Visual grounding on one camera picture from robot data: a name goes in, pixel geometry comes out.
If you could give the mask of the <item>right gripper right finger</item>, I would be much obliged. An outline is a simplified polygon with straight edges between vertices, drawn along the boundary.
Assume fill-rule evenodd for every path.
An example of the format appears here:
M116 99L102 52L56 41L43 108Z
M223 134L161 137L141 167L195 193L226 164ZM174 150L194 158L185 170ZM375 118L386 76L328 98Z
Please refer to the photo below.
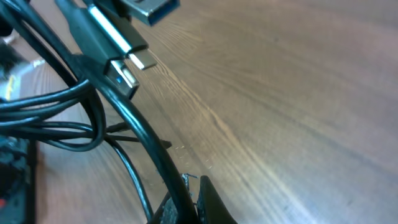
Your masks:
M237 224L206 175L200 177L197 212L201 223L204 224Z

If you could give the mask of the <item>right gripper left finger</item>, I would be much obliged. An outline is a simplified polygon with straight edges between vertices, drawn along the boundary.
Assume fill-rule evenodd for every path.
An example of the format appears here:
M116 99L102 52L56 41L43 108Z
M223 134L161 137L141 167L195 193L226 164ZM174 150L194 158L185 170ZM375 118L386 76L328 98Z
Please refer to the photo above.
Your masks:
M193 193L190 190L189 180L190 177L198 179L198 176L183 173L181 177L185 183L185 186L190 194L190 198L192 199ZM148 224L176 224L178 223L178 211L174 205L174 202L170 196L170 193L167 192L165 194L164 199L160 203L158 209L154 213L153 217L150 221L147 222Z

